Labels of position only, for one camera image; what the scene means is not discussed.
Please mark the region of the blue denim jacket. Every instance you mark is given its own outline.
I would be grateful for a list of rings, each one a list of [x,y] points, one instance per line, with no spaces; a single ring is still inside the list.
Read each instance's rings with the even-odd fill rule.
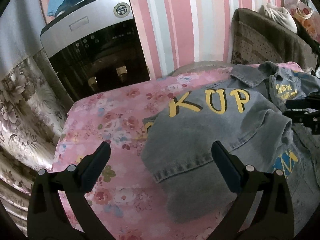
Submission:
[[[220,141],[244,164],[284,172],[300,232],[319,204],[319,185],[311,153],[284,115],[285,101],[318,91],[319,79],[304,72],[272,62],[236,65],[227,80],[174,97],[144,119],[142,161],[167,196],[170,218],[186,223],[235,200],[212,158]]]

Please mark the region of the pink floral gift bag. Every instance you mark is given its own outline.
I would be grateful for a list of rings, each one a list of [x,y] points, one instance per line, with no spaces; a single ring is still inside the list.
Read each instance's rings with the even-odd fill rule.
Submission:
[[[319,42],[319,13],[301,0],[284,0],[284,3],[291,16],[304,27],[315,41]]]

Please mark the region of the silver black water dispenser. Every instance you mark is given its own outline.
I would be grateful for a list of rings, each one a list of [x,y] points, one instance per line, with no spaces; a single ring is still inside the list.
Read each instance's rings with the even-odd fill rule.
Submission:
[[[150,80],[130,0],[84,0],[46,25],[40,41],[73,101]]]

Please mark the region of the black garment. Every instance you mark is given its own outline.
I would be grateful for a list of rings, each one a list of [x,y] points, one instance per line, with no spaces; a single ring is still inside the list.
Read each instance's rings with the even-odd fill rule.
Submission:
[[[297,19],[294,18],[294,21],[297,26],[297,35],[311,47],[313,53],[319,55],[319,43],[308,34],[306,29]]]

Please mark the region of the white folded garment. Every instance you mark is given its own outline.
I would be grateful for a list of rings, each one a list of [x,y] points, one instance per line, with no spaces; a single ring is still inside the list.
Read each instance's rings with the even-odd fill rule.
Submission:
[[[295,20],[293,19],[289,11],[284,7],[277,7],[271,3],[267,3],[266,5],[262,5],[260,7],[259,13],[278,23],[284,28],[292,31],[293,33],[298,33],[298,28]]]

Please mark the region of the brown blanket covered furniture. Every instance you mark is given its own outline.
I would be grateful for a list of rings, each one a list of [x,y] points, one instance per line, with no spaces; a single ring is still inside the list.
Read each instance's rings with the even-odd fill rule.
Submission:
[[[307,73],[319,67],[319,55],[297,34],[247,8],[232,18],[232,64],[295,62]]]

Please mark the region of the floral blue curtain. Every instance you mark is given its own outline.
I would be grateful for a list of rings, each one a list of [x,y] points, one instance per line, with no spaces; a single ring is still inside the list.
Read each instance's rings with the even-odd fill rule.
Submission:
[[[40,0],[1,0],[1,203],[27,233],[38,170],[51,169],[69,101],[41,42]]]

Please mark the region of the pink floral bed sheet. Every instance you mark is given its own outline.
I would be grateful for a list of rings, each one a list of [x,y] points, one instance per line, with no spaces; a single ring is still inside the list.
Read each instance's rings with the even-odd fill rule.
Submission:
[[[303,72],[293,62],[275,65]],[[167,211],[167,196],[144,165],[142,152],[148,137],[144,119],[163,111],[174,97],[227,80],[234,66],[139,83],[73,105],[53,171],[78,164],[103,141],[109,143],[111,157],[86,199],[116,239],[205,239],[226,215],[234,201],[226,211],[174,222]]]

